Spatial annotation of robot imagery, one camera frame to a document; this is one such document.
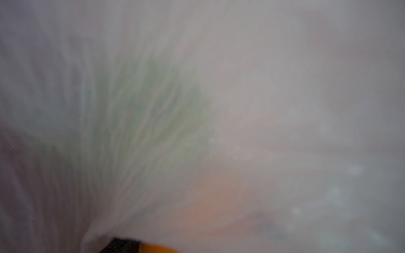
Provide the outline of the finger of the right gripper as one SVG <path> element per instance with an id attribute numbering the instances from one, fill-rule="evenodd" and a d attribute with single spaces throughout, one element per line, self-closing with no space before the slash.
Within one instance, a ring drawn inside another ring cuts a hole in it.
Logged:
<path id="1" fill-rule="evenodd" d="M 139 253 L 141 243 L 128 239 L 113 239 L 100 253 Z"/>

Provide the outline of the pink plastic bag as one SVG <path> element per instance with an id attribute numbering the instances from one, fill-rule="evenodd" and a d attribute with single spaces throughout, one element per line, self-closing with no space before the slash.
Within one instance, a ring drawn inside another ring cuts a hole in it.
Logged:
<path id="1" fill-rule="evenodd" d="M 2 1 L 1 252 L 405 250 L 404 1 Z"/>

